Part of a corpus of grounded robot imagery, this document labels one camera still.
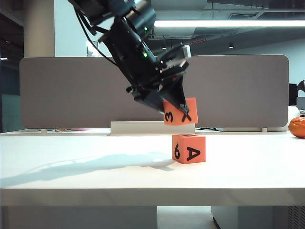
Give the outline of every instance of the orange cube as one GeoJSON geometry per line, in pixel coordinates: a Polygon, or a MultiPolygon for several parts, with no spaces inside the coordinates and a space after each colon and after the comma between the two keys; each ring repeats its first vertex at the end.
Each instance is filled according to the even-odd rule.
{"type": "Polygon", "coordinates": [[[185,115],[181,110],[177,109],[168,101],[163,101],[164,106],[164,124],[165,125],[185,125],[198,123],[196,98],[186,99],[189,107],[189,114],[185,115]]]}
{"type": "Polygon", "coordinates": [[[173,135],[172,158],[182,164],[205,162],[205,136],[173,135]]]}

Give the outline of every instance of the ceiling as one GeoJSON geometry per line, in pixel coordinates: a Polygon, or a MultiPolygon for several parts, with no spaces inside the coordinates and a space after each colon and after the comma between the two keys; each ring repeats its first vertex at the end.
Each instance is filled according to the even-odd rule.
{"type": "MultiPolygon", "coordinates": [[[[305,20],[305,0],[148,0],[157,20],[305,20]]],[[[23,0],[0,1],[0,55],[3,65],[18,68],[23,57],[23,0]]],[[[153,53],[163,53],[180,42],[191,45],[193,55],[305,38],[305,29],[275,28],[154,28],[145,41],[153,53]]]]}
{"type": "Polygon", "coordinates": [[[2,66],[18,69],[23,58],[22,1],[0,1],[0,56],[2,66]]]}
{"type": "MultiPolygon", "coordinates": [[[[157,20],[305,20],[305,0],[151,0],[157,20]]],[[[217,54],[237,49],[305,38],[303,29],[278,28],[154,28],[146,42],[156,55],[180,42],[192,54],[217,54]]]]}

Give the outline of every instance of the fluorescent light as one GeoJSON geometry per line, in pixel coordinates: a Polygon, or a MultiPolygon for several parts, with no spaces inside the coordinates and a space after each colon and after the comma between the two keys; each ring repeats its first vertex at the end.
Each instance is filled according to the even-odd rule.
{"type": "Polygon", "coordinates": [[[305,27],[305,20],[263,21],[263,20],[180,20],[155,21],[155,27],[305,27]]]}

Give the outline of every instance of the white pillar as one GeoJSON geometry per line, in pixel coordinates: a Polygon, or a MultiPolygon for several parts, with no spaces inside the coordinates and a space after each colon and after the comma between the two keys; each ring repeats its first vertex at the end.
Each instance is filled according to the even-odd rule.
{"type": "Polygon", "coordinates": [[[25,0],[24,56],[55,56],[54,0],[25,0]]]}

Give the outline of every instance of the robotic arm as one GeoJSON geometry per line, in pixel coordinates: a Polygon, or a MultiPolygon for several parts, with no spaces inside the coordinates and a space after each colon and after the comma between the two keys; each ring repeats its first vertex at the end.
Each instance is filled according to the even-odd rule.
{"type": "Polygon", "coordinates": [[[151,5],[141,0],[68,0],[82,25],[93,35],[103,33],[103,42],[131,86],[135,101],[164,113],[163,100],[186,115],[188,106],[183,92],[183,75],[191,57],[190,47],[182,43],[156,58],[143,41],[153,27],[156,15],[151,5]],[[114,17],[110,30],[98,26],[114,17]]]}

